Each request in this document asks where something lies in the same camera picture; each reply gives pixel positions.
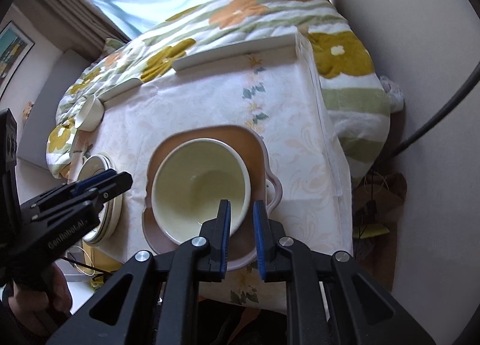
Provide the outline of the person's left hand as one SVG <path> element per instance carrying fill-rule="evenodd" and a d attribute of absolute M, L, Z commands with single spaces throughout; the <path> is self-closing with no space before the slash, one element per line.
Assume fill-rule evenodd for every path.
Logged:
<path fill-rule="evenodd" d="M 7 298 L 7 305 L 28 330 L 35 334 L 51 335 L 59 326 L 52 311 L 59 313 L 62 319 L 69 318 L 72 295 L 57 264 L 50 266 L 45 285 L 45 291 L 30 291 L 13 283 L 13 295 Z"/>

